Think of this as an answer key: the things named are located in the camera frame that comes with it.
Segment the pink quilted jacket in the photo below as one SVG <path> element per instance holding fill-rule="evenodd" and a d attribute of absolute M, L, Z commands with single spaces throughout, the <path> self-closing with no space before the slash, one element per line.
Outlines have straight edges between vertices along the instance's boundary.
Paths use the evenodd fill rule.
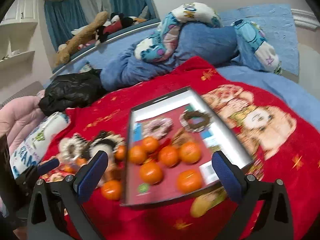
<path fill-rule="evenodd" d="M 0 136 L 7 134 L 10 154 L 44 119 L 39 101 L 34 96 L 15 98 L 0 110 Z"/>

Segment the cartoon print blanket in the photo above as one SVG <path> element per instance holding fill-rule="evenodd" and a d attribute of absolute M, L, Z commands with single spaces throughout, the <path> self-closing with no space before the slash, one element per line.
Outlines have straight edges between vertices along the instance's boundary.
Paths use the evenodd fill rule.
<path fill-rule="evenodd" d="M 294 239 L 303 237 L 320 211 L 320 134 L 269 92 L 230 82 L 199 57 L 172 73 L 104 96 L 90 107 L 67 109 L 70 125 L 50 144 L 45 159 L 58 153 L 58 143 L 75 132 L 91 139 L 100 130 L 126 136 L 130 109 L 190 85 L 233 129 L 255 159 L 252 172 L 264 181 L 281 178 L 293 215 Z M 194 199 L 152 209 L 133 210 L 106 200 L 95 190 L 83 207 L 106 239 L 212 240 L 230 219 L 236 204 L 228 198 L 199 218 L 190 215 Z M 259 210 L 243 232 L 253 228 Z M 68 221 L 70 233 L 76 231 Z"/>

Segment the black plastic bag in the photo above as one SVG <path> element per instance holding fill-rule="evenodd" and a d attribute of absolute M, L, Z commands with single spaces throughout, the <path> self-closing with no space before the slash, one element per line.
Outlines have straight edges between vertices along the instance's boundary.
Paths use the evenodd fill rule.
<path fill-rule="evenodd" d="M 107 91 L 100 80 L 101 69 L 84 73 L 57 76 L 47 87 L 39 102 L 42 112 L 49 116 L 68 107 L 86 107 L 102 97 Z"/>

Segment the white cabinet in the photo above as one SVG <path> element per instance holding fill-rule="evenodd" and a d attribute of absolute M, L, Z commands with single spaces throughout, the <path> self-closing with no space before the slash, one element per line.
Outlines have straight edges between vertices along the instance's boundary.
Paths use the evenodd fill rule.
<path fill-rule="evenodd" d="M 3 24 L 10 24 L 10 23 L 17 23 L 20 21 L 20 11 L 19 11 L 19 2 L 20 0 L 15 0 L 7 13 L 5 14 L 1 25 Z"/>
<path fill-rule="evenodd" d="M 15 0 L 0 25 L 37 21 L 37 0 Z"/>
<path fill-rule="evenodd" d="M 36 0 L 20 0 L 20 22 L 37 21 Z"/>

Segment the brown plush toy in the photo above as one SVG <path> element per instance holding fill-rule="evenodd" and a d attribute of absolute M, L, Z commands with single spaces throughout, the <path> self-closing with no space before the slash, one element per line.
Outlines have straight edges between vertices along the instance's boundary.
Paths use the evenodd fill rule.
<path fill-rule="evenodd" d="M 61 63 L 66 64 L 70 60 L 70 55 L 75 54 L 80 44 L 86 44 L 92 39 L 92 35 L 96 29 L 102 26 L 109 17 L 108 12 L 100 12 L 95 17 L 94 21 L 69 40 L 68 45 L 57 53 L 56 65 Z"/>

